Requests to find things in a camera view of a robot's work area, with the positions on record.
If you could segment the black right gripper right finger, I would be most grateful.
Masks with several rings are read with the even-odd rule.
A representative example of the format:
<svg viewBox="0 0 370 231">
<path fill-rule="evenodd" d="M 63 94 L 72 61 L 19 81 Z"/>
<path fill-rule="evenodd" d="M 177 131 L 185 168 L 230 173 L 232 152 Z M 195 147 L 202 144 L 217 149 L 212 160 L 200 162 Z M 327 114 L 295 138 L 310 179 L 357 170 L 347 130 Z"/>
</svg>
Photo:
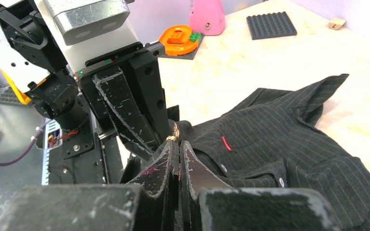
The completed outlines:
<svg viewBox="0 0 370 231">
<path fill-rule="evenodd" d="M 304 188 L 233 188 L 213 174 L 189 142 L 180 148 L 186 231 L 337 231 L 330 204 Z"/>
</svg>

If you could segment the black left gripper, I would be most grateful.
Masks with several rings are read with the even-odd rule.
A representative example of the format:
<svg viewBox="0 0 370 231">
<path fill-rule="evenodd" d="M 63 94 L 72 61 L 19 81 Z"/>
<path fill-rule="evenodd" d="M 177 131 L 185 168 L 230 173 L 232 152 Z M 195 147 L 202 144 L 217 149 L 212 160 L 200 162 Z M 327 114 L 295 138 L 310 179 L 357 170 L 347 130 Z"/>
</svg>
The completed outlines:
<svg viewBox="0 0 370 231">
<path fill-rule="evenodd" d="M 76 71 L 100 128 L 115 129 L 124 147 L 146 161 L 155 160 L 154 134 L 161 141 L 171 134 L 158 65 L 164 53 L 160 42 L 136 42 L 88 60 Z"/>
</svg>

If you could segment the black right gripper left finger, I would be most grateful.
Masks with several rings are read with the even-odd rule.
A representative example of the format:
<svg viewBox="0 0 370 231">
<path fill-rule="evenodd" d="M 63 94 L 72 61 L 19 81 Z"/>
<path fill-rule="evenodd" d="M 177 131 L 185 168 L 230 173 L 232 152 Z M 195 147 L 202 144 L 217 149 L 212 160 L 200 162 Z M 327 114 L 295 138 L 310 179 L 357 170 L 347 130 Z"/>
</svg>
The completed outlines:
<svg viewBox="0 0 370 231">
<path fill-rule="evenodd" d="M 0 231 L 172 231 L 175 187 L 165 141 L 158 158 L 125 184 L 28 186 L 10 201 Z"/>
</svg>

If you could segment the red glitter leaf brooch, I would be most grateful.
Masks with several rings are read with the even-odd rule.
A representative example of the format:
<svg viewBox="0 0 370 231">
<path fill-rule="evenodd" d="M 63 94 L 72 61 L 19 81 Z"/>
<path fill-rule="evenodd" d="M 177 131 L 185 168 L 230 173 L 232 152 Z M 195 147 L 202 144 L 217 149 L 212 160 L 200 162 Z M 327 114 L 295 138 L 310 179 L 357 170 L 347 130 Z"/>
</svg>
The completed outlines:
<svg viewBox="0 0 370 231">
<path fill-rule="evenodd" d="M 175 143 L 179 143 L 179 139 L 180 139 L 180 130 L 177 126 L 176 123 L 173 123 L 173 126 L 172 126 L 172 133 L 166 137 L 166 141 L 172 141 L 172 142 L 175 142 Z"/>
</svg>

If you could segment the dark pinstriped garment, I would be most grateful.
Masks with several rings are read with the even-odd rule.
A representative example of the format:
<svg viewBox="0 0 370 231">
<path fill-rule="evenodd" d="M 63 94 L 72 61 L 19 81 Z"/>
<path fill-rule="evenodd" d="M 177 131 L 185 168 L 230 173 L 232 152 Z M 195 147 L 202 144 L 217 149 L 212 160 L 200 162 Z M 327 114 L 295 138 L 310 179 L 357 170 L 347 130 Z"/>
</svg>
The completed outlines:
<svg viewBox="0 0 370 231">
<path fill-rule="evenodd" d="M 347 78 L 296 91 L 258 88 L 219 118 L 178 121 L 180 140 L 232 187 L 310 188 L 329 201 L 343 231 L 370 231 L 370 172 L 316 128 L 324 102 Z"/>
</svg>

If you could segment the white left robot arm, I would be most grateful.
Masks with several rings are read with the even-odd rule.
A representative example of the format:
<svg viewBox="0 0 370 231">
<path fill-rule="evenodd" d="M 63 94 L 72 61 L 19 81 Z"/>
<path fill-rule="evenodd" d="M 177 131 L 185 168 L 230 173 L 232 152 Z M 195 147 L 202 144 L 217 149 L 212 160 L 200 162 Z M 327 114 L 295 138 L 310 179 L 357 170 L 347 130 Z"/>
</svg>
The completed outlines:
<svg viewBox="0 0 370 231">
<path fill-rule="evenodd" d="M 60 126 L 63 158 L 120 136 L 145 160 L 171 135 L 158 56 L 140 43 L 128 0 L 0 0 L 0 68 L 19 98 Z"/>
</svg>

